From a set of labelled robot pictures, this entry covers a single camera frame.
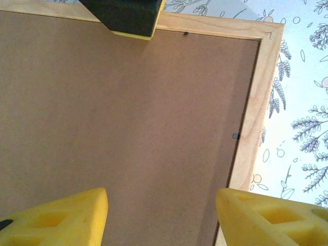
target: sponge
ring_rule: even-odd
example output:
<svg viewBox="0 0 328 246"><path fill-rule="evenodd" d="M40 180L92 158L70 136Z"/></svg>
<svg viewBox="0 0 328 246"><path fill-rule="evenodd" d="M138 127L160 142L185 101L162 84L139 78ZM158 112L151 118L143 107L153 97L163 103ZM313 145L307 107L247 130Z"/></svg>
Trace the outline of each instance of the sponge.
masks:
<svg viewBox="0 0 328 246"><path fill-rule="evenodd" d="M79 0L115 34L150 40L165 0Z"/></svg>

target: picture frame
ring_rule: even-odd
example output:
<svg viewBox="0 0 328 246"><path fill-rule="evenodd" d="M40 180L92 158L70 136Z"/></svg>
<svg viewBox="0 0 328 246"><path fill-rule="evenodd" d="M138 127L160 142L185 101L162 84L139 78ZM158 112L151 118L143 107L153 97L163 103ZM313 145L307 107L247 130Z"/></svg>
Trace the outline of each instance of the picture frame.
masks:
<svg viewBox="0 0 328 246"><path fill-rule="evenodd" d="M9 0L0 3L0 10L100 22L82 4ZM284 24L163 12L160 14L156 29L259 42L253 78L228 185L232 189L249 191ZM217 231L215 246L226 245L221 228L219 227Z"/></svg>

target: wooden frame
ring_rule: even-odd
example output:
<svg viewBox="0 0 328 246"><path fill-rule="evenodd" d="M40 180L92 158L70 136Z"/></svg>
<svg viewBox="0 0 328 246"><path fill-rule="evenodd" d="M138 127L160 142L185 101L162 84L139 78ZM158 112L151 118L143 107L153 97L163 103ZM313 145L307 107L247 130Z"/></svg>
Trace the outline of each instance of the wooden frame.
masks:
<svg viewBox="0 0 328 246"><path fill-rule="evenodd" d="M28 0L0 3L0 10L100 22L81 4ZM156 29L257 40L260 48L240 132L229 188L248 191L269 101L284 24L161 13ZM221 229L216 246L226 245Z"/></svg>

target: brown backing board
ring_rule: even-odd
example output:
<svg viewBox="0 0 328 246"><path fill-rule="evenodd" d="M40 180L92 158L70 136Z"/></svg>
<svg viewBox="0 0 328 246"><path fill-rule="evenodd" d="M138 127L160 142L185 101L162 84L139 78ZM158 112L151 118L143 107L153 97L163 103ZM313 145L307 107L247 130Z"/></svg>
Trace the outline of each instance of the brown backing board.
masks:
<svg viewBox="0 0 328 246"><path fill-rule="evenodd" d="M258 42L0 18L0 215L105 187L103 245L211 245Z"/></svg>

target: white wallpaper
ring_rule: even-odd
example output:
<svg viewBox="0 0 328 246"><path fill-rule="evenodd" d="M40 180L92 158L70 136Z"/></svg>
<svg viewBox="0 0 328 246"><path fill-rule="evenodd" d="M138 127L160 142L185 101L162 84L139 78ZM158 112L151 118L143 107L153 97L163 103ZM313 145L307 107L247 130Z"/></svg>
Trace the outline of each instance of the white wallpaper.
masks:
<svg viewBox="0 0 328 246"><path fill-rule="evenodd" d="M328 0L168 0L165 11L286 24L251 191L328 208Z"/></svg>

